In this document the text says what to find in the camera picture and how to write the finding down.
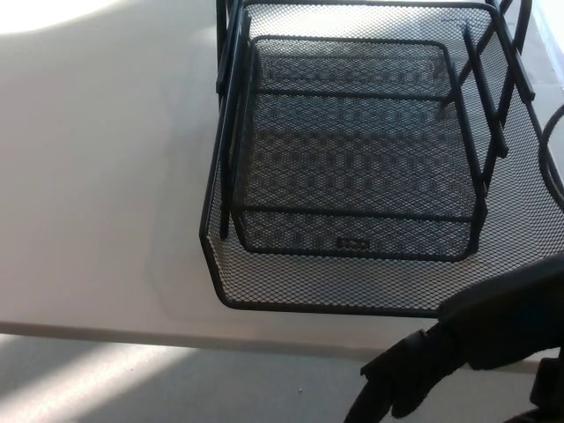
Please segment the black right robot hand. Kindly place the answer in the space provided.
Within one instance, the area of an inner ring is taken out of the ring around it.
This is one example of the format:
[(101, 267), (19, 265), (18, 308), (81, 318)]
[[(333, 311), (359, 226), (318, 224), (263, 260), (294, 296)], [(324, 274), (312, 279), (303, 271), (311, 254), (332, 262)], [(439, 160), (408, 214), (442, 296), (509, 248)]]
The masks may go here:
[(361, 368), (366, 384), (347, 422), (402, 419), (445, 377), (515, 364), (563, 348), (563, 256), (527, 264), (471, 286), (440, 305), (437, 322)]

